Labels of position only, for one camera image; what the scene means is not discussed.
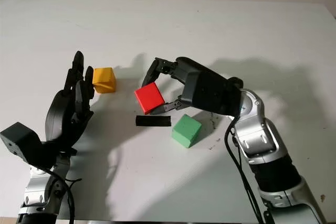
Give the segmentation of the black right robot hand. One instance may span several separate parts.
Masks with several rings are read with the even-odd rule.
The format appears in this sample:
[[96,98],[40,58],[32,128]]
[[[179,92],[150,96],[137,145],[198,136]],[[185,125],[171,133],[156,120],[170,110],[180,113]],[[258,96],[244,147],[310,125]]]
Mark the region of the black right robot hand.
[[154,82],[160,74],[170,75],[182,83],[184,88],[175,101],[153,108],[151,115],[188,107],[233,117],[240,113],[241,89],[244,83],[237,77],[226,79],[187,57],[178,57],[175,62],[155,58],[142,86]]

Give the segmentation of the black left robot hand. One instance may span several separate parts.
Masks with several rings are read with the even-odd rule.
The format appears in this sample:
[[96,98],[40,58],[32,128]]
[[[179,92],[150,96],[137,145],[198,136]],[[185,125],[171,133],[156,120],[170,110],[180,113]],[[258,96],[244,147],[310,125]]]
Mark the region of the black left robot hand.
[[84,56],[77,51],[68,70],[64,88],[58,91],[45,120],[46,141],[62,152],[73,152],[93,116],[93,67],[84,69]]

